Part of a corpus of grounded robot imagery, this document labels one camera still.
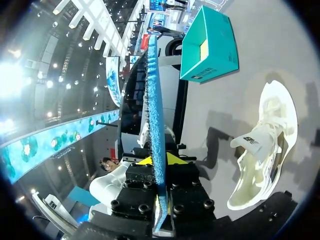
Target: blue foam strip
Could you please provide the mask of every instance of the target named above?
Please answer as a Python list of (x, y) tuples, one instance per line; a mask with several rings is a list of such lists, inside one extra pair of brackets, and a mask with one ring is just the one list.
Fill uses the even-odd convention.
[(157, 37), (151, 35), (148, 43), (147, 93), (149, 110), (149, 131), (152, 149), (152, 164), (158, 187), (160, 217), (155, 224), (155, 231), (168, 214), (168, 195), (166, 191), (166, 148), (165, 148), (165, 120), (162, 104), (162, 94), (159, 76)]

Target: shoe logo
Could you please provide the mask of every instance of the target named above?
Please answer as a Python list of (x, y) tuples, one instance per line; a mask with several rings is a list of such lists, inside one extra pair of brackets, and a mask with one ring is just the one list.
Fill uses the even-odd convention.
[(243, 138), (244, 140), (246, 140), (247, 142), (251, 143), (251, 144), (259, 144), (259, 142), (257, 142), (256, 140), (254, 140), (253, 138), (247, 136)]

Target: display screen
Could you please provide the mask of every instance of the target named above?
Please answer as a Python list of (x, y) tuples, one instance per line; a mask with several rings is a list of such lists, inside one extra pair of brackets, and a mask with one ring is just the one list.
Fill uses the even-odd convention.
[(118, 118), (119, 110), (103, 112), (45, 128), (0, 146), (5, 176), (14, 184), (46, 159), (104, 127), (96, 125), (96, 121), (112, 123)]
[(166, 0), (150, 0), (149, 3), (149, 10), (150, 11), (159, 11), (159, 12), (165, 12), (166, 9), (164, 9), (159, 3), (166, 4)]
[(119, 57), (109, 56), (105, 59), (106, 84), (114, 104), (120, 107), (121, 91), (119, 87)]

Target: white sneaker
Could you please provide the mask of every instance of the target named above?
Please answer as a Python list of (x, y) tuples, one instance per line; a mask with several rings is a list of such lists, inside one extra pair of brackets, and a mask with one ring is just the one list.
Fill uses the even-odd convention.
[(229, 209), (242, 210), (271, 195), (297, 137), (297, 112), (288, 90), (275, 80), (266, 83), (260, 97), (257, 125), (230, 143), (232, 148), (242, 146), (245, 152), (237, 161), (240, 178), (227, 202)]

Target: teal shoe box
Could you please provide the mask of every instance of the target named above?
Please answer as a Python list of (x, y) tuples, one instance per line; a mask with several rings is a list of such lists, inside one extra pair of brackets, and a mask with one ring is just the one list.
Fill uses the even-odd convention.
[(202, 6), (182, 41), (180, 79), (202, 83), (238, 69), (229, 17)]

